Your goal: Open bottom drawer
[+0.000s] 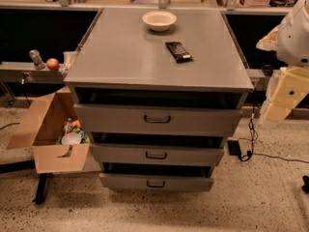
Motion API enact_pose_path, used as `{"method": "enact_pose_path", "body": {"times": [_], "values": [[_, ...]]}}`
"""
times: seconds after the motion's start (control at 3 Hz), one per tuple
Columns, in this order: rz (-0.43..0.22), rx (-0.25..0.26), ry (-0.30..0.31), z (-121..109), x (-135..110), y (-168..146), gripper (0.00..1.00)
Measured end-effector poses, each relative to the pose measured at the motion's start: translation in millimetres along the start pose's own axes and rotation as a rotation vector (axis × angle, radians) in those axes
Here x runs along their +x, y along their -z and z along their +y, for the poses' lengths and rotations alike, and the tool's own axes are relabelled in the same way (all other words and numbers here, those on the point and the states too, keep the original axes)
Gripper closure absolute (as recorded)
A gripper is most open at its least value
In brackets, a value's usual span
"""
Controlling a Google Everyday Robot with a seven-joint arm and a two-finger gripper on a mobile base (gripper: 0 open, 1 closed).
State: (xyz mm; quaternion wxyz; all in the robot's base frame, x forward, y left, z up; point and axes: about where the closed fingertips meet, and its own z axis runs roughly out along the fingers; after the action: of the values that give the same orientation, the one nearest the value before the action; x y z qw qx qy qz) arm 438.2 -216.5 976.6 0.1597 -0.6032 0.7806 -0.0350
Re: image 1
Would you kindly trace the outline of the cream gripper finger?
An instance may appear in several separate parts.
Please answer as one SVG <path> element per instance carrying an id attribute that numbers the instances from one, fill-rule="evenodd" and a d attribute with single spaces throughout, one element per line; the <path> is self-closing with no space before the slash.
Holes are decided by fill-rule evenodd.
<path id="1" fill-rule="evenodd" d="M 263 118 L 272 123 L 281 123 L 291 113 L 289 107 L 266 101 L 263 104 Z"/>

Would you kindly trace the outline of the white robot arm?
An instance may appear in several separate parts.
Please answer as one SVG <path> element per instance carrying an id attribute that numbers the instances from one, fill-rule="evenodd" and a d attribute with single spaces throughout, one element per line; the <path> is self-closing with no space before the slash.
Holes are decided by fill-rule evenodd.
<path id="1" fill-rule="evenodd" d="M 287 65 L 270 78 L 260 112 L 262 123 L 281 123 L 309 94 L 309 0 L 298 0 L 256 47 L 275 51 Z"/>

